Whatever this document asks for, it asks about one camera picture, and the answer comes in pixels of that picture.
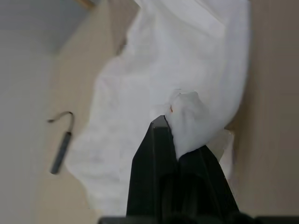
black object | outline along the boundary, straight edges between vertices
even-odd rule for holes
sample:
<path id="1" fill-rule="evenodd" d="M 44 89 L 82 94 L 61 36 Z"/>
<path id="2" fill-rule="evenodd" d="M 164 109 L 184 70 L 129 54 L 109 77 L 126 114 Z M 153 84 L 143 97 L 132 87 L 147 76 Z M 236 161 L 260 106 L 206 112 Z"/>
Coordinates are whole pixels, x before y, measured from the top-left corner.
<path id="1" fill-rule="evenodd" d="M 203 146 L 177 161 L 171 129 L 160 116 L 150 124 L 132 161 L 127 217 L 99 221 L 156 223 L 293 224 L 299 218 L 253 219 L 240 213 L 213 153 Z"/>
<path id="2" fill-rule="evenodd" d="M 73 127 L 74 127 L 75 116 L 72 112 L 66 111 L 66 112 L 62 112 L 62 113 L 58 114 L 55 118 L 48 120 L 49 123 L 53 123 L 56 120 L 59 120 L 62 116 L 66 115 L 66 114 L 71 115 L 71 123 L 70 123 L 68 131 L 64 133 L 64 137 L 62 138 L 62 142 L 60 144 L 58 153 L 56 155 L 56 158 L 55 158 L 54 163 L 52 165 L 52 168 L 50 170 L 50 173 L 52 173 L 52 174 L 58 174 L 59 173 L 59 170 L 60 170 L 61 164 L 64 160 L 68 145 L 71 141 L 71 137 L 72 137 L 71 132 L 72 132 Z"/>

white fabric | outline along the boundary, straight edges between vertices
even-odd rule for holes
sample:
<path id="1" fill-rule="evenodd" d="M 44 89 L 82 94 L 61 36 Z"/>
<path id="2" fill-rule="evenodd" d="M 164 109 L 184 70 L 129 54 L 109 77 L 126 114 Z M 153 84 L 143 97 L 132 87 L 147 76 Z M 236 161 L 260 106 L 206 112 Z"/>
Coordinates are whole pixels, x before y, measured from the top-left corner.
<path id="1" fill-rule="evenodd" d="M 89 124 L 66 160 L 105 215 L 125 215 L 132 158 L 177 89 L 197 92 L 206 108 L 200 146 L 231 120 L 246 79 L 247 0 L 136 2 L 128 45 L 96 80 Z"/>
<path id="2" fill-rule="evenodd" d="M 205 145 L 220 128 L 219 121 L 194 91 L 175 91 L 165 118 L 171 128 L 177 159 Z"/>

black handle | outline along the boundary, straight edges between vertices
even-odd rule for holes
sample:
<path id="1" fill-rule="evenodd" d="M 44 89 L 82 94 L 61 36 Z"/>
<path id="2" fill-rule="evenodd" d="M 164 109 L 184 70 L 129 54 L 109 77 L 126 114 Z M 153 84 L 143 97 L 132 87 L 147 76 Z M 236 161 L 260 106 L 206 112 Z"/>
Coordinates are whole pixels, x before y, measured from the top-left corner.
<path id="1" fill-rule="evenodd" d="M 65 153 L 67 151 L 67 147 L 68 147 L 70 141 L 71 141 L 71 132 L 66 132 L 64 134 L 64 138 L 61 142 L 59 151 L 56 155 L 56 159 L 55 159 L 55 161 L 53 163 L 53 166 L 52 166 L 52 169 L 50 171 L 52 174 L 58 174 L 59 173 L 62 161 L 64 160 L 64 156 L 65 156 Z"/>

white plastic bag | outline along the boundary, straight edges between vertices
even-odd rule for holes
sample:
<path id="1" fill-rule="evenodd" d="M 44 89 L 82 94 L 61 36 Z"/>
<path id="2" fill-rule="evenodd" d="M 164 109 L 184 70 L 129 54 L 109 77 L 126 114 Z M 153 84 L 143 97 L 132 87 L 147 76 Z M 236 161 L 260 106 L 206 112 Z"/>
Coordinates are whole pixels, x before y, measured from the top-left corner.
<path id="1" fill-rule="evenodd" d="M 91 207 L 105 215 L 126 214 L 132 158 L 178 89 L 197 92 L 210 117 L 200 127 L 209 130 L 199 139 L 202 145 L 231 120 L 246 79 L 247 0 L 137 3 L 141 10 L 128 44 L 99 75 L 89 124 L 66 160 Z"/>

white wall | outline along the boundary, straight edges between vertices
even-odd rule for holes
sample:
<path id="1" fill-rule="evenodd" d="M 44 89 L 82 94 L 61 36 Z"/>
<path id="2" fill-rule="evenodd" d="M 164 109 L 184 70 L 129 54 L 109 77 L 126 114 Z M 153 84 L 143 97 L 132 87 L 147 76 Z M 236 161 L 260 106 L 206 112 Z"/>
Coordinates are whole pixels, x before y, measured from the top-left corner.
<path id="1" fill-rule="evenodd" d="M 34 222 L 53 52 L 86 14 L 73 0 L 0 0 L 0 223 Z"/>
<path id="2" fill-rule="evenodd" d="M 0 32 L 0 223 L 32 223 L 53 63 L 40 48 L 30 36 Z"/>

